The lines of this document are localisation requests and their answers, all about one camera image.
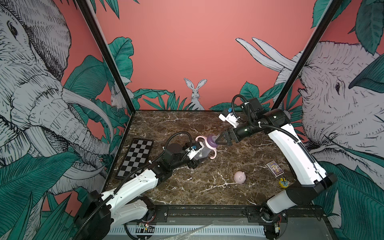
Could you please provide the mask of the clear plastic baby bottle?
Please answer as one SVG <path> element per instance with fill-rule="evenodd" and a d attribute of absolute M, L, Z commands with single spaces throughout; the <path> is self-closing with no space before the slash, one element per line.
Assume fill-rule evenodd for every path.
<path fill-rule="evenodd" d="M 194 156 L 195 160 L 204 159 L 207 158 L 212 149 L 206 146 L 205 142 L 200 142 L 201 148 L 199 149 L 198 153 Z"/>

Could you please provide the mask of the purple bottle collar with straw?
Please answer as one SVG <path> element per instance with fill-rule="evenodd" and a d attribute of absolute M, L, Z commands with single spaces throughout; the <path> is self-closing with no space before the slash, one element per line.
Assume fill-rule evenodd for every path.
<path fill-rule="evenodd" d="M 211 146 L 212 148 L 217 148 L 218 147 L 218 144 L 216 143 L 216 139 L 218 138 L 219 136 L 217 135 L 209 135 L 207 137 L 207 143 L 209 146 Z"/>

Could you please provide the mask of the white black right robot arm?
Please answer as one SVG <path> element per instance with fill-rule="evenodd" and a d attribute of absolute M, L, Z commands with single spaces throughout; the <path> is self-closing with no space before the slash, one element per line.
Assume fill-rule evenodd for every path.
<path fill-rule="evenodd" d="M 270 220 L 291 207 L 309 204 L 338 180 L 313 158 L 282 110 L 274 109 L 254 119 L 248 117 L 248 122 L 243 124 L 239 124 L 234 114 L 227 110 L 222 111 L 219 118 L 232 125 L 221 134 L 226 139 L 225 145 L 264 132 L 279 147 L 296 175 L 291 186 L 263 203 L 260 212 L 265 219 Z"/>

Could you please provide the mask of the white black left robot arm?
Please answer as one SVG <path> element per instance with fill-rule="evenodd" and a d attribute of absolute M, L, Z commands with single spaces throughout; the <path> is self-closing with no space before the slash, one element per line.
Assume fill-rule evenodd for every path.
<path fill-rule="evenodd" d="M 196 168 L 205 159 L 214 159 L 223 135 L 190 138 L 185 146 L 167 140 L 162 153 L 152 162 L 130 172 L 114 189 L 89 193 L 75 216 L 74 240 L 101 240 L 115 226 L 132 220 L 153 219 L 153 204 L 139 196 L 168 180 L 180 166 Z"/>

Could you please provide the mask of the pink bottle cap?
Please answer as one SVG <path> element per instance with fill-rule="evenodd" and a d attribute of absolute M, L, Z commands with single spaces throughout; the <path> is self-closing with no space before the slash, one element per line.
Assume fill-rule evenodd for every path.
<path fill-rule="evenodd" d="M 237 184 L 244 184 L 246 179 L 247 179 L 247 177 L 246 177 L 245 172 L 243 172 L 243 171 L 235 172 L 235 174 L 234 174 L 234 181 Z"/>

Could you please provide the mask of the playing card box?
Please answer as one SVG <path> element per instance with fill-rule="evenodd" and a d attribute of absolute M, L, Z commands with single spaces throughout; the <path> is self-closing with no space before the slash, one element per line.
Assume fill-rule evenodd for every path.
<path fill-rule="evenodd" d="M 271 171 L 275 178 L 284 174 L 284 171 L 280 168 L 280 166 L 275 162 L 269 162 L 266 164 L 266 167 Z"/>

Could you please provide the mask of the black white checkerboard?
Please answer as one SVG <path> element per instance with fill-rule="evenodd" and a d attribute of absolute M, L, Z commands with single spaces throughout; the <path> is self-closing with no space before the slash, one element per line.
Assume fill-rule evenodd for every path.
<path fill-rule="evenodd" d="M 127 155 L 117 171 L 115 179 L 122 180 L 132 171 L 144 166 L 148 162 L 148 157 L 153 144 L 153 140 L 133 138 Z"/>

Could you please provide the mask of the small yellow toy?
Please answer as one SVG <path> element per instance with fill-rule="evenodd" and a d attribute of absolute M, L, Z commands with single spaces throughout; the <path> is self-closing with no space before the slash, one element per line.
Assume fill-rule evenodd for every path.
<path fill-rule="evenodd" d="M 286 188 L 289 187 L 290 182 L 287 181 L 285 178 L 280 178 L 279 179 L 279 185 L 280 185 L 281 188 L 286 189 Z"/>

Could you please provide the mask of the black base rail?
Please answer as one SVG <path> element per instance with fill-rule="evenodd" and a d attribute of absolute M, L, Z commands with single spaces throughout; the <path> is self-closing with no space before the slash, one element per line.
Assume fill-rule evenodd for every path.
<path fill-rule="evenodd" d="M 169 223 L 171 218 L 200 218 L 204 220 L 224 220 L 228 218 L 246 219 L 249 223 L 266 225 L 262 219 L 261 206 L 257 205 L 155 205 L 152 223 Z M 274 214 L 269 221 L 287 223 L 292 218 L 320 220 L 326 215 L 319 206 L 295 206 Z"/>

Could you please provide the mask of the black enclosure frame post right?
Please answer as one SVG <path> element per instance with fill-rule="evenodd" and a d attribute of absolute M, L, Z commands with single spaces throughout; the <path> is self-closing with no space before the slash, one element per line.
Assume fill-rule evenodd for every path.
<path fill-rule="evenodd" d="M 320 21 L 318 22 L 318 25 L 315 27 L 315 31 L 311 35 L 310 40 L 304 48 L 301 57 L 299 58 L 294 69 L 292 70 L 292 73 L 286 81 L 278 98 L 274 101 L 272 110 L 278 109 L 280 104 L 283 102 L 284 98 L 286 97 L 289 90 L 292 88 L 293 84 L 299 76 L 299 73 L 303 69 L 309 57 L 312 55 L 317 43 L 322 38 L 324 32 L 326 31 L 327 27 L 329 26 L 330 22 L 332 21 L 334 15 L 336 14 L 337 10 L 339 9 L 342 3 L 342 0 L 333 0 L 328 3 L 327 7 L 325 8 L 325 11 L 323 12 L 320 18 Z"/>

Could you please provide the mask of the black enclosure frame post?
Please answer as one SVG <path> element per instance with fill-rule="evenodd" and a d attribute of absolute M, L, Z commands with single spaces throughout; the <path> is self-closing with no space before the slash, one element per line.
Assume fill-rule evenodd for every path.
<path fill-rule="evenodd" d="M 112 56 L 112 53 L 110 51 L 110 48 L 108 46 L 108 43 L 106 41 L 106 38 L 102 32 L 102 29 L 96 19 L 96 15 L 94 13 L 94 10 L 92 8 L 92 4 L 90 1 L 80 1 L 76 0 L 75 1 L 77 6 L 79 7 L 97 45 L 99 50 L 102 53 L 102 56 L 107 63 L 107 66 L 109 70 L 111 71 L 111 74 L 121 91 L 121 94 L 123 95 L 124 102 L 127 104 L 128 109 L 130 112 L 134 115 L 136 113 L 135 107 L 131 101 L 131 98 L 129 97 L 127 93 L 127 89 L 125 85 L 123 84 L 120 72 L 117 68 L 116 62 Z"/>
<path fill-rule="evenodd" d="M 312 55 L 317 43 L 322 38 L 324 32 L 326 31 L 327 27 L 329 26 L 330 22 L 332 21 L 334 15 L 336 14 L 337 10 L 339 9 L 342 3 L 342 0 L 333 0 L 328 3 L 327 7 L 325 8 L 325 11 L 323 12 L 320 18 L 320 21 L 318 22 L 318 25 L 315 27 L 315 31 L 311 35 L 310 40 L 304 48 L 301 57 L 299 58 L 294 69 L 292 70 L 292 73 L 286 81 L 278 98 L 274 101 L 272 110 L 278 109 L 280 104 L 283 102 L 284 98 L 286 97 L 289 90 L 292 88 L 293 84 L 299 76 L 299 73 L 303 69 L 309 57 Z"/>

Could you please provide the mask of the black enclosure frame post left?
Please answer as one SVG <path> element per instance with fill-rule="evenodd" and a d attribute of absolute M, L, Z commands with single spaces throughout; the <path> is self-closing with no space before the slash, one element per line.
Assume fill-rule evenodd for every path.
<path fill-rule="evenodd" d="M 124 102 L 127 104 L 128 109 L 130 112 L 134 115 L 136 113 L 135 107 L 131 101 L 131 98 L 129 97 L 127 93 L 127 89 L 125 85 L 123 84 L 120 72 L 117 68 L 116 62 L 112 56 L 112 53 L 110 51 L 110 48 L 108 46 L 108 43 L 106 41 L 106 38 L 102 32 L 102 29 L 96 19 L 96 15 L 94 13 L 94 10 L 92 8 L 92 4 L 90 1 L 80 1 L 76 0 L 75 1 L 77 6 L 79 7 L 97 45 L 99 50 L 102 53 L 102 56 L 107 63 L 107 66 L 109 70 L 111 71 L 111 74 L 121 91 L 121 94 L 123 95 Z"/>

